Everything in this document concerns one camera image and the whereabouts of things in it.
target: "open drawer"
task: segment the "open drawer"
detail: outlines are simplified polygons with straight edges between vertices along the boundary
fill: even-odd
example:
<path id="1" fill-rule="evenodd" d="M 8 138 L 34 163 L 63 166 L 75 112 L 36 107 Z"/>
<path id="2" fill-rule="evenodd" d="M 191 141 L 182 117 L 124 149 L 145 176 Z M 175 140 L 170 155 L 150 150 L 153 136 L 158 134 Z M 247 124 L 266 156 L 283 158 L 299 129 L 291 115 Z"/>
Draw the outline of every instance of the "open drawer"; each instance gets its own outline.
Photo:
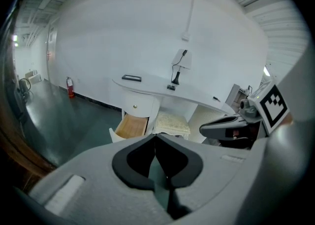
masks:
<path id="1" fill-rule="evenodd" d="M 115 132 L 109 129 L 113 142 L 121 141 L 127 138 L 143 136 L 148 123 L 148 118 L 135 117 L 125 114 Z"/>

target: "gray floor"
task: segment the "gray floor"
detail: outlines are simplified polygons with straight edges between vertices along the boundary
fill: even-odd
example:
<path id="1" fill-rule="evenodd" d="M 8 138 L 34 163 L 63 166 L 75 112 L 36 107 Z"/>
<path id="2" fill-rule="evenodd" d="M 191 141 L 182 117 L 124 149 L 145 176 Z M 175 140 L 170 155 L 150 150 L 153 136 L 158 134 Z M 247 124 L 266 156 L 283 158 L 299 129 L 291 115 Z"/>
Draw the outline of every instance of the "gray floor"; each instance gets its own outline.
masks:
<path id="1" fill-rule="evenodd" d="M 85 150 L 112 143 L 108 129 L 115 129 L 122 120 L 121 112 L 82 98 L 69 99 L 66 91 L 48 81 L 32 85 L 27 110 L 27 142 L 56 166 Z"/>

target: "fire extinguisher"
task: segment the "fire extinguisher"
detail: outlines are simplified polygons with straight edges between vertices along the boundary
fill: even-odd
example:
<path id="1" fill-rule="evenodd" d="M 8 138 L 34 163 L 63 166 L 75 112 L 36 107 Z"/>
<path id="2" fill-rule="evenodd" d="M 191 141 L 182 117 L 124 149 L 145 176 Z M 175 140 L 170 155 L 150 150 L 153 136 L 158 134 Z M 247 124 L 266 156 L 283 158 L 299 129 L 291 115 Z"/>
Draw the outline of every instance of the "fire extinguisher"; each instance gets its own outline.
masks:
<path id="1" fill-rule="evenodd" d="M 70 77 L 67 77 L 67 90 L 69 98 L 74 98 L 73 83 Z"/>

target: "small black object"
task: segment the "small black object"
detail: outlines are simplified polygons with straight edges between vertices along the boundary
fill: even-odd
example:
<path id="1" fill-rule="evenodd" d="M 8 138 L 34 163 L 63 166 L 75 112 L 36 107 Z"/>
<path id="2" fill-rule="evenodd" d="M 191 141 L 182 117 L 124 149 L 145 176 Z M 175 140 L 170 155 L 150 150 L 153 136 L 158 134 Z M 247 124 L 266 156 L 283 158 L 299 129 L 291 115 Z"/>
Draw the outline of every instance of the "small black object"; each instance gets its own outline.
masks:
<path id="1" fill-rule="evenodd" d="M 175 89 L 176 89 L 175 86 L 173 86 L 173 85 L 167 85 L 167 88 L 170 90 L 173 90 L 173 91 L 175 91 Z"/>
<path id="2" fill-rule="evenodd" d="M 213 97 L 214 100 L 217 100 L 219 102 L 221 102 L 218 98 L 216 98 L 215 96 Z"/>
<path id="3" fill-rule="evenodd" d="M 181 56 L 181 59 L 180 59 L 176 64 L 172 65 L 172 78 L 171 78 L 171 82 L 174 83 L 174 84 L 176 84 L 176 85 L 179 85 L 178 78 L 179 78 L 179 75 L 180 75 L 181 67 L 179 67 L 179 70 L 178 70 L 178 72 L 177 72 L 177 74 L 176 74 L 175 79 L 172 80 L 172 79 L 173 79 L 174 66 L 177 65 L 177 64 L 179 64 L 179 62 L 182 61 L 182 58 L 185 56 L 185 54 L 186 54 L 187 52 L 188 52 L 188 50 L 183 51 L 183 54 L 182 54 L 182 56 Z"/>
<path id="4" fill-rule="evenodd" d="M 138 81 L 141 82 L 142 78 L 140 76 L 134 76 L 134 75 L 129 75 L 129 74 L 125 74 L 122 77 L 123 80 L 128 80 L 128 81 Z"/>

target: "white chair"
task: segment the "white chair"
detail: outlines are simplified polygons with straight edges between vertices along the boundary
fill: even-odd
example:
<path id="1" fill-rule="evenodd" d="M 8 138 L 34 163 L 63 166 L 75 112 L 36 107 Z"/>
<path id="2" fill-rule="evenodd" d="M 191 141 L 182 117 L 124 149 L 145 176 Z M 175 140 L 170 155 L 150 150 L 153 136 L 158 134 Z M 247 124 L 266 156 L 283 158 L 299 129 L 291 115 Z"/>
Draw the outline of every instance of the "white chair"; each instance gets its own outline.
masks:
<path id="1" fill-rule="evenodd" d="M 157 134 L 161 132 L 172 136 L 180 135 L 188 140 L 190 128 L 185 117 L 159 111 L 152 133 Z"/>

